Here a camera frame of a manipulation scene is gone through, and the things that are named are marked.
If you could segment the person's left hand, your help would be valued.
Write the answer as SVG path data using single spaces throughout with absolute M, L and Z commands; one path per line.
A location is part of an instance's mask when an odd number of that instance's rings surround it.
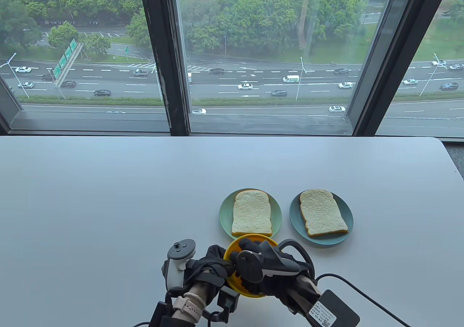
M 235 271 L 234 265 L 224 259 L 225 249 L 219 245 L 209 246 L 207 254 L 199 260 L 192 260 L 186 267 L 184 283 L 189 287 L 199 285 L 205 290 L 205 294 L 198 294 L 209 305 L 227 284 Z

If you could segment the person's right hand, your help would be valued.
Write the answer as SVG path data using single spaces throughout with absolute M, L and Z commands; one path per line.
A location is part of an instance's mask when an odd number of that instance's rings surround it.
M 293 293 L 309 303 L 317 300 L 313 261 L 296 241 L 288 239 L 274 246 L 268 240 L 245 238 L 238 246 L 240 250 L 231 252 L 230 261 L 247 292 L 276 297 L 292 309 L 297 309 Z

